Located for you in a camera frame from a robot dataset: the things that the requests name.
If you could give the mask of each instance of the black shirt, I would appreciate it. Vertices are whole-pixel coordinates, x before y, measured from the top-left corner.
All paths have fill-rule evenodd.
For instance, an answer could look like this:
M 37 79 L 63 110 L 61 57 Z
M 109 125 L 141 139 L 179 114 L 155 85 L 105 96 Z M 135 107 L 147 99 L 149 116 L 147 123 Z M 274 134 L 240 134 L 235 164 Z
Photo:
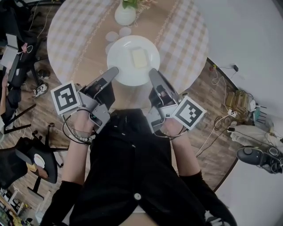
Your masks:
M 144 133 L 139 125 L 145 118 L 139 118 L 138 123 L 129 115 L 111 119 L 92 143 L 91 169 L 84 185 L 62 182 L 42 226 L 61 222 L 73 204 L 71 226 L 117 226 L 137 205 L 158 225 L 206 225 L 206 211 L 236 225 L 201 172 L 191 177 L 177 175 L 170 141 Z

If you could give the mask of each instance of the black sleeve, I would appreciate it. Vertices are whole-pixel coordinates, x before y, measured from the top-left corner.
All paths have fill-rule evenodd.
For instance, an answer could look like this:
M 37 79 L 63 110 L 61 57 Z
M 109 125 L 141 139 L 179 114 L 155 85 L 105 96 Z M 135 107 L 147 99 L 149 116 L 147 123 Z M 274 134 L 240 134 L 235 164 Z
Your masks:
M 52 197 L 40 226 L 60 225 L 74 205 L 82 186 L 72 182 L 62 181 L 62 184 Z
M 219 200 L 216 194 L 203 180 L 202 172 L 190 177 L 181 177 L 191 192 L 199 199 L 202 205 L 213 216 L 222 218 L 223 221 L 230 224 L 230 226 L 237 226 L 235 218 L 230 213 L 225 204 Z

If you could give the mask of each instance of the white plate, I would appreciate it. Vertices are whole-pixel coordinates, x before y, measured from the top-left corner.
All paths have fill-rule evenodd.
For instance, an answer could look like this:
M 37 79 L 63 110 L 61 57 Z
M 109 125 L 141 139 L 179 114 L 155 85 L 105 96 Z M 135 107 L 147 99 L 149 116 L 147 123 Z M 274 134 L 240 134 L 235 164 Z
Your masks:
M 38 154 L 34 155 L 34 162 L 35 162 L 36 165 L 40 166 L 41 168 L 44 168 L 44 166 L 45 166 L 45 162 L 44 162 L 43 158 Z
M 147 66 L 136 68 L 132 50 L 142 48 L 147 57 Z M 111 46 L 107 56 L 108 69 L 117 67 L 115 79 L 127 86 L 140 86 L 149 81 L 149 71 L 160 66 L 160 55 L 156 46 L 147 38 L 137 35 L 123 37 Z

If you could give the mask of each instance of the checkered tablecloth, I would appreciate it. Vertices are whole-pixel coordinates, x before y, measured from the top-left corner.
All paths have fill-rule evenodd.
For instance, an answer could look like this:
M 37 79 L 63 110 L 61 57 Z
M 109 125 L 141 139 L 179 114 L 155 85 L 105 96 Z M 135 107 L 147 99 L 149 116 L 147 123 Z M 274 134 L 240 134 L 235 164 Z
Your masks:
M 89 36 L 113 2 L 66 0 L 57 11 L 48 32 L 47 51 L 61 83 L 71 79 Z M 179 0 L 175 13 L 157 48 L 161 56 L 160 71 L 178 92 L 182 92 L 191 86 L 204 67 L 208 31 L 192 0 Z

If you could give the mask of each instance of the hand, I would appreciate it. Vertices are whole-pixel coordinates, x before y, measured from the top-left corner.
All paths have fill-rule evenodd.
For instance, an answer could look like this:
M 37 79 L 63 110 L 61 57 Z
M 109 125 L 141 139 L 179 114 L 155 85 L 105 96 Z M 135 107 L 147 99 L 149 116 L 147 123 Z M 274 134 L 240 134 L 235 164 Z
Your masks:
M 78 111 L 74 123 L 74 129 L 80 132 L 91 133 L 94 123 L 89 119 L 89 112 Z
M 183 128 L 183 125 L 174 118 L 165 119 L 164 126 L 170 136 L 178 135 Z
M 2 80 L 2 88 L 7 88 L 7 86 L 8 86 L 8 75 L 5 74 Z

